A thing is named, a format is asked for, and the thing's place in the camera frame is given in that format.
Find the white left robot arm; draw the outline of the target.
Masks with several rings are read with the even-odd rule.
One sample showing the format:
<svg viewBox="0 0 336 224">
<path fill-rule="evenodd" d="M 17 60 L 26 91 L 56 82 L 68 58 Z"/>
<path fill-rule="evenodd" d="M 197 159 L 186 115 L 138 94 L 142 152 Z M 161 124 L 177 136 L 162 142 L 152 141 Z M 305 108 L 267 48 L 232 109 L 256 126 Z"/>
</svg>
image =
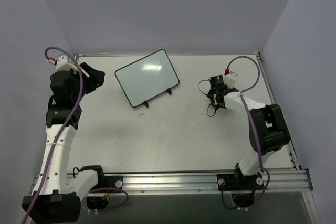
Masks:
<svg viewBox="0 0 336 224">
<path fill-rule="evenodd" d="M 77 221 L 81 200 L 90 189 L 100 192 L 106 179 L 101 166 L 83 168 L 78 181 L 67 184 L 67 168 L 72 142 L 82 109 L 79 102 L 104 83 L 105 73 L 80 63 L 75 68 L 57 70 L 50 76 L 52 96 L 46 114 L 46 145 L 43 164 L 32 195 L 25 196 L 22 208 L 35 223 Z"/>
</svg>

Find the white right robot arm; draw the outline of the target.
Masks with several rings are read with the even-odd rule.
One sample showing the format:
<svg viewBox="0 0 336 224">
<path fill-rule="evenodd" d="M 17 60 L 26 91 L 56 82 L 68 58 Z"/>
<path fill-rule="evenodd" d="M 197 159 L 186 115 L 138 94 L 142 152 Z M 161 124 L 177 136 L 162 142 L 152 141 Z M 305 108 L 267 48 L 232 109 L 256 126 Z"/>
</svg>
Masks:
<svg viewBox="0 0 336 224">
<path fill-rule="evenodd" d="M 251 184 L 252 175 L 265 170 L 270 156 L 289 144 L 290 134 L 281 107 L 244 96 L 233 87 L 234 79 L 227 76 L 210 77 L 209 85 L 206 96 L 215 110 L 229 109 L 248 120 L 251 148 L 236 165 L 233 175 L 235 186 L 244 189 Z"/>
</svg>

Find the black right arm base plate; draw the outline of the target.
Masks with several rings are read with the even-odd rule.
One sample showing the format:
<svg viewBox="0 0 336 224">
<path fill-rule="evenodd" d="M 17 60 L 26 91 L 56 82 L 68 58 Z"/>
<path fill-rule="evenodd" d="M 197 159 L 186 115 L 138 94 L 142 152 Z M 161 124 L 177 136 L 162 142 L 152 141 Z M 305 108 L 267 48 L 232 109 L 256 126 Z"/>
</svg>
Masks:
<svg viewBox="0 0 336 224">
<path fill-rule="evenodd" d="M 264 180 L 260 173 L 243 176 L 238 178 L 233 173 L 217 174 L 218 190 L 223 191 L 252 191 L 263 190 L 265 187 Z"/>
</svg>

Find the small white whiteboard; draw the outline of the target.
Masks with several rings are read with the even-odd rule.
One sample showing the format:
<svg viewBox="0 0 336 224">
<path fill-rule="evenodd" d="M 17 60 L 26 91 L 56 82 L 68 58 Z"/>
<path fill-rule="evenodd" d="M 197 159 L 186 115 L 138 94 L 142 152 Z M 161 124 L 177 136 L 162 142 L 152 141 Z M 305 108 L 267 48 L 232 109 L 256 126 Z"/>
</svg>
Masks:
<svg viewBox="0 0 336 224">
<path fill-rule="evenodd" d="M 180 79 L 166 50 L 161 49 L 138 59 L 114 72 L 129 104 L 133 108 L 144 105 L 180 84 Z"/>
</svg>

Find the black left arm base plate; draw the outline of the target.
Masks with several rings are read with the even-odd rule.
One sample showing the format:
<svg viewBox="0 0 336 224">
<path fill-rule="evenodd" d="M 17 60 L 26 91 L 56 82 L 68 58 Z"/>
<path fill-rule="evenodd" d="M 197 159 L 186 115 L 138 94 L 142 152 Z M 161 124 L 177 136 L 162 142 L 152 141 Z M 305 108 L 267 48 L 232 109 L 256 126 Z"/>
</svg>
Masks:
<svg viewBox="0 0 336 224">
<path fill-rule="evenodd" d="M 104 188 L 122 189 L 122 187 L 123 187 L 123 176 L 121 176 L 121 175 L 105 175 L 103 186 L 104 186 Z"/>
</svg>

